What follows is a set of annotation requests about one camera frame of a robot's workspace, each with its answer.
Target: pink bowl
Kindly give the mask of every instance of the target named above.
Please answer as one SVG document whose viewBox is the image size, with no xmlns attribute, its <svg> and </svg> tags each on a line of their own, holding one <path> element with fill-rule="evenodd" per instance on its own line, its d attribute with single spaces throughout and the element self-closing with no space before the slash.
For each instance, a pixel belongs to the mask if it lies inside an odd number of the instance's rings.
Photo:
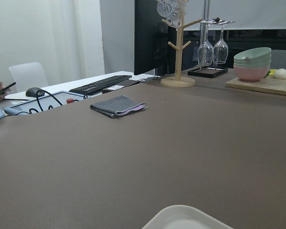
<svg viewBox="0 0 286 229">
<path fill-rule="evenodd" d="M 234 72 L 241 81 L 256 82 L 263 79 L 270 67 L 267 68 L 243 68 L 234 65 Z"/>
</svg>

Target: white tray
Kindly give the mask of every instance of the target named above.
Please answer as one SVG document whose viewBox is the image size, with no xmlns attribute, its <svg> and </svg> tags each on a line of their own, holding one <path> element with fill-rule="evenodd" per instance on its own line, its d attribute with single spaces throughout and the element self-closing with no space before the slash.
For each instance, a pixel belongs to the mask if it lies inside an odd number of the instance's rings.
<svg viewBox="0 0 286 229">
<path fill-rule="evenodd" d="M 186 205 L 173 205 L 161 210 L 143 229 L 232 228 L 196 208 Z"/>
</svg>

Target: computer mouse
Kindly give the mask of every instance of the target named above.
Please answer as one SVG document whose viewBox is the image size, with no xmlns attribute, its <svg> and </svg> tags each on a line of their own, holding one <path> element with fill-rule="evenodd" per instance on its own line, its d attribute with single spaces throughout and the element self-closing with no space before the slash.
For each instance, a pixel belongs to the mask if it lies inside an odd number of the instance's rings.
<svg viewBox="0 0 286 229">
<path fill-rule="evenodd" d="M 42 90 L 42 89 L 39 87 L 31 87 L 25 92 L 25 95 L 28 97 L 37 97 L 36 93 L 38 90 Z M 38 97 L 40 96 L 44 96 L 44 92 L 38 92 Z"/>
</svg>

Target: sticker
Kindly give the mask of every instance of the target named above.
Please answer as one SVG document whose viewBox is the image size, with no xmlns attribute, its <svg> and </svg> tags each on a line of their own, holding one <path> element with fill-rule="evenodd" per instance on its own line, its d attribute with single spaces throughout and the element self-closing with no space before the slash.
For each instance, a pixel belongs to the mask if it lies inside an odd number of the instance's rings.
<svg viewBox="0 0 286 229">
<path fill-rule="evenodd" d="M 122 85 L 115 85 L 115 86 L 112 86 L 112 87 L 108 87 L 107 89 L 108 90 L 118 90 L 118 89 L 120 89 L 122 87 L 124 87 L 124 86 L 122 86 Z"/>
</svg>

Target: wooden mug tree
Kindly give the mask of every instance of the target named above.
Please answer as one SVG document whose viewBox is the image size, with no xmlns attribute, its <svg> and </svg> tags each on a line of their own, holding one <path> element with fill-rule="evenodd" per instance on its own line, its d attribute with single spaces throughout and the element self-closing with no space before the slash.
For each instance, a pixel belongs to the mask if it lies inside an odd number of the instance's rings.
<svg viewBox="0 0 286 229">
<path fill-rule="evenodd" d="M 191 43 L 191 41 L 188 41 L 183 45 L 183 33 L 186 27 L 201 22 L 201 19 L 184 25 L 184 11 L 180 8 L 178 11 L 178 16 L 180 18 L 181 25 L 177 27 L 177 44 L 174 45 L 173 43 L 168 42 L 168 44 L 176 50 L 175 76 L 163 78 L 160 83 L 169 87 L 191 87 L 196 85 L 195 80 L 188 77 L 181 77 L 182 51 Z M 162 21 L 171 27 L 170 23 L 168 23 L 166 20 L 162 19 Z"/>
</svg>

